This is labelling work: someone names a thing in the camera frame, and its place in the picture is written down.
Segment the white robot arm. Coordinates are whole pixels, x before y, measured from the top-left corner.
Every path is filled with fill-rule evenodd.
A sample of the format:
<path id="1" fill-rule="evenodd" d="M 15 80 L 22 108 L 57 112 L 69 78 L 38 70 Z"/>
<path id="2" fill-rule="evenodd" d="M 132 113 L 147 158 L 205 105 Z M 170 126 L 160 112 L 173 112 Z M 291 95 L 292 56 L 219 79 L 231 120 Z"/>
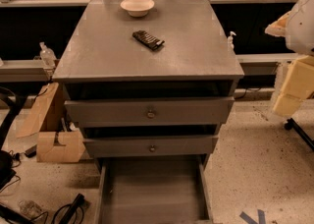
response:
<path id="1" fill-rule="evenodd" d="M 269 24 L 265 32 L 286 40 L 287 49 L 298 54 L 288 65 L 273 105 L 273 112 L 291 116 L 302 101 L 314 94 L 314 0 L 298 0 L 290 11 Z"/>

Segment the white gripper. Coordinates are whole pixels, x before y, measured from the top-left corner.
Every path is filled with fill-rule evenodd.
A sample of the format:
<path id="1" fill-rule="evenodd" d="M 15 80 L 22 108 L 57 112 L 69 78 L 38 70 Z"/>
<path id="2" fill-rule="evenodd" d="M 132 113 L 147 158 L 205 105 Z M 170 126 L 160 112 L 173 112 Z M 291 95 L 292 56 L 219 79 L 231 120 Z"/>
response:
<path id="1" fill-rule="evenodd" d="M 286 36 L 286 25 L 290 12 L 267 25 L 265 32 L 275 37 Z M 273 106 L 279 116 L 290 117 L 301 103 L 314 94 L 314 57 L 302 56 L 288 65 L 288 72 Z"/>

